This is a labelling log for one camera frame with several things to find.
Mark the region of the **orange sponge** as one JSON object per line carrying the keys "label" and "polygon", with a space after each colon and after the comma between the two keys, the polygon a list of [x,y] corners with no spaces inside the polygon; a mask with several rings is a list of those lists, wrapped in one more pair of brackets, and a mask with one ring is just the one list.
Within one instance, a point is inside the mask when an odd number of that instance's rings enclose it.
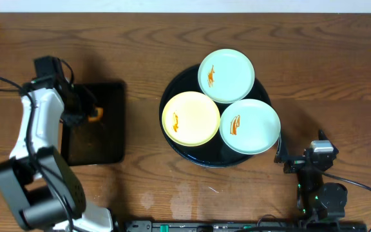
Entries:
{"label": "orange sponge", "polygon": [[88,116],[88,122],[100,121],[104,114],[104,110],[101,107],[94,107],[91,114]]}

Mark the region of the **yellow plate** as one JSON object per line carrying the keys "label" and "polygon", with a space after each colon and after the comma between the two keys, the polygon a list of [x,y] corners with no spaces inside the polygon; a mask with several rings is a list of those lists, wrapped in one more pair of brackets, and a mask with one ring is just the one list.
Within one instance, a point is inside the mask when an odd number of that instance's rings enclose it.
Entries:
{"label": "yellow plate", "polygon": [[215,102],[199,92],[182,92],[162,110],[162,127],[167,136],[182,146],[199,146],[211,140],[220,126]]}

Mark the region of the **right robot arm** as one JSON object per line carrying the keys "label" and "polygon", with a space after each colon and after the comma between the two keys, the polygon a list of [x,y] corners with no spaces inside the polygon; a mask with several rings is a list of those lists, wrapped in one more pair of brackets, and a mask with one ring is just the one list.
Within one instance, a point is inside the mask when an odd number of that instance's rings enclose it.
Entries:
{"label": "right robot arm", "polygon": [[303,212],[298,220],[300,228],[310,229],[318,224],[338,227],[338,220],[345,216],[347,188],[323,181],[325,171],[333,166],[338,153],[322,130],[318,131],[318,140],[297,156],[289,154],[285,138],[280,134],[274,162],[284,164],[284,173],[297,176],[297,207]]}

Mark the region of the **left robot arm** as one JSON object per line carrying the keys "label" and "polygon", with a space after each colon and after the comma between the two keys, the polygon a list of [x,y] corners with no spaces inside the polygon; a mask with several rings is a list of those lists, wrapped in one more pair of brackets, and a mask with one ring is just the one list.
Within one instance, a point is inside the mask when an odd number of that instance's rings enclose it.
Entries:
{"label": "left robot arm", "polygon": [[86,200],[82,184],[58,150],[59,125],[97,122],[103,109],[88,90],[66,78],[66,61],[36,58],[36,76],[14,84],[23,116],[8,160],[0,162],[0,192],[25,231],[113,231],[110,210]]}

